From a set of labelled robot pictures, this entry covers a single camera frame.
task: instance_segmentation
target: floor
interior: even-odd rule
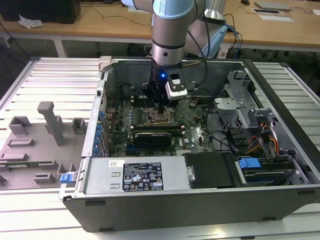
[[[34,57],[57,57],[57,52],[53,41],[40,39],[16,39],[22,49],[30,56]],[[96,45],[94,42],[86,41],[65,41],[64,46],[70,58],[96,58]],[[101,42],[101,56],[128,56],[128,43]],[[236,50],[229,52],[228,58],[233,58]],[[136,57],[145,56],[144,45],[135,44],[130,55]],[[254,62],[285,62],[307,83],[316,93],[320,92],[319,61],[320,53],[295,52],[290,51],[285,55],[284,51],[279,51],[277,56],[268,60],[269,52],[266,50],[243,49],[238,55],[239,59],[250,59]],[[13,41],[11,48],[4,50],[0,48],[0,98],[6,93],[13,81],[20,74],[28,59]]]

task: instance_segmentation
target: motherboard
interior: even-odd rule
[[[182,156],[214,152],[205,127],[207,104],[183,99],[163,114],[147,99],[123,100],[107,107],[110,157]]]

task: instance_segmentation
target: black plastic cover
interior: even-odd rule
[[[184,155],[187,167],[192,167],[195,181],[192,189],[241,187],[235,162],[230,153],[200,152]]]

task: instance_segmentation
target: barcode sticker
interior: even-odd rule
[[[122,168],[125,160],[109,160],[109,168]]]

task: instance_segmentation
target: computer case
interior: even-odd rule
[[[5,21],[18,21],[19,14],[31,20],[73,24],[81,11],[80,0],[2,0],[0,14]]]

